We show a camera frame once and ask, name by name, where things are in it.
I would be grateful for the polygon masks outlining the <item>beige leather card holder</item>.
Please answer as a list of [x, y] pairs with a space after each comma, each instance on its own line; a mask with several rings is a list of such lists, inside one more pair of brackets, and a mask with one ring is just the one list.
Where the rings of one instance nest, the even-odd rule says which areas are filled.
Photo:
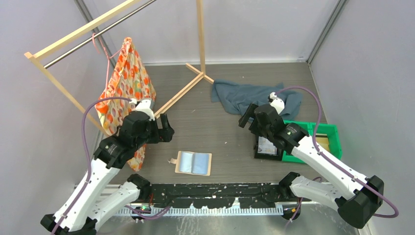
[[179, 151], [177, 158], [168, 160], [175, 165], [175, 173], [210, 176], [211, 153], [196, 153], [190, 151]]

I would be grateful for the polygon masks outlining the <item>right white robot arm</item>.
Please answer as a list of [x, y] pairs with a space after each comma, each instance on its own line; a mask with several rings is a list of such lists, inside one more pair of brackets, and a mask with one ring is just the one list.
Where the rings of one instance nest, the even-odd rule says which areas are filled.
[[366, 177], [335, 158], [330, 152], [313, 142], [307, 130], [296, 123], [285, 123], [280, 116], [283, 101], [276, 95], [269, 103], [251, 103], [239, 120], [245, 127], [249, 119], [251, 133], [271, 142], [282, 150], [309, 165], [329, 184], [318, 183], [298, 173], [288, 173], [278, 184], [282, 199], [307, 198], [337, 211], [339, 216], [354, 228], [361, 229], [375, 215], [383, 203], [384, 182], [377, 176]]

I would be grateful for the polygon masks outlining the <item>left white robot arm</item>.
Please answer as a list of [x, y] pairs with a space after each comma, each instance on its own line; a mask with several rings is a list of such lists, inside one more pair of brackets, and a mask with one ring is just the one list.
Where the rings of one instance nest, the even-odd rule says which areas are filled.
[[40, 224], [52, 235], [94, 235], [100, 227], [127, 204], [149, 199], [151, 184], [132, 174], [116, 192], [98, 202], [107, 184], [145, 144], [170, 142], [174, 135], [166, 114], [159, 128], [150, 98], [127, 98], [132, 111], [114, 134], [102, 139], [93, 155], [86, 152], [88, 170], [72, 195], [54, 214], [43, 216]]

